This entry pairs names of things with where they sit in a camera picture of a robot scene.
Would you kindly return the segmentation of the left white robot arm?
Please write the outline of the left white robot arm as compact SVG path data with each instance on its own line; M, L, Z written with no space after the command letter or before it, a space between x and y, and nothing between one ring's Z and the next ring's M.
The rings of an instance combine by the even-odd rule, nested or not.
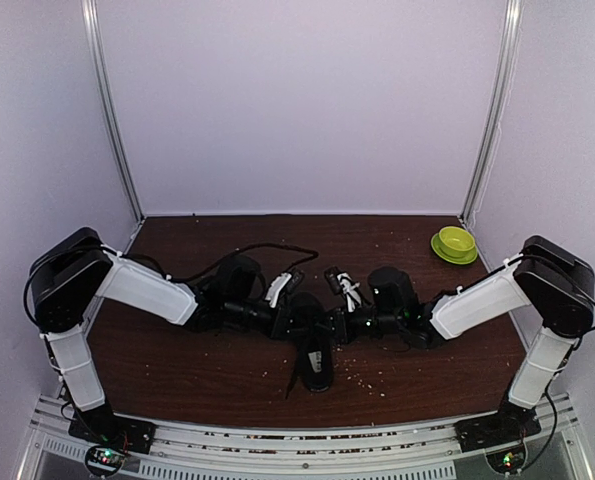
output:
M23 290L28 319L47 345L83 429L100 444L114 442L121 424L106 398L82 328L83 315L96 298L113 300L153 314L193 332L219 329L225 322L241 329L272 327L281 299L301 273L291 268L262 287L260 265L233 253L215 266L215 275L193 284L149 268L106 246L97 232L83 227L37 259Z

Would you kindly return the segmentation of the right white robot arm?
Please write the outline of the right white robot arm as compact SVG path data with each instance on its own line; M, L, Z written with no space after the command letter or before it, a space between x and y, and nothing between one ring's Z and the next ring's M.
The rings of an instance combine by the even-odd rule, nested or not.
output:
M532 306L542 325L507 388L503 409L490 419L496 440L512 440L528 424L551 381L564 369L575 343L594 322L595 273L581 258L534 235L519 254L467 287L444 290L420 302L409 275L386 266L368 278L373 294L365 302L359 285L336 267L325 272L346 304L330 313L335 339L396 334L416 349L429 350L520 307Z

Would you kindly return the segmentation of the black sneaker shoe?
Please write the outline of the black sneaker shoe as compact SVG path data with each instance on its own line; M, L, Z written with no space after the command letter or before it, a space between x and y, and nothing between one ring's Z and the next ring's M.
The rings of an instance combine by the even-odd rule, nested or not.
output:
M298 380L310 392L324 392L334 380L331 330L326 311L314 295L300 292L290 301L290 313L297 328L294 337L297 353L285 397Z

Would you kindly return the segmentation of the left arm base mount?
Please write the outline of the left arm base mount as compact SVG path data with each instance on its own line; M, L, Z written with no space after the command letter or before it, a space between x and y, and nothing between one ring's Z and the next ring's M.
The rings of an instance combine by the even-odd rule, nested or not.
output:
M152 422L127 417L118 418L118 434L113 438L97 435L81 420L72 419L70 436L91 443L84 454L84 466L96 477L117 474L133 454L148 454L156 426Z

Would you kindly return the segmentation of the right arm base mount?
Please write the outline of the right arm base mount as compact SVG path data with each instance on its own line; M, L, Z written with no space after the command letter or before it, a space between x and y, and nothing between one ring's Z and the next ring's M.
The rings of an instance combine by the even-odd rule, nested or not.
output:
M492 414L458 421L455 433L463 453L484 453L488 466L498 474L518 474L528 463L528 437L541 432L537 420L521 423L516 419Z

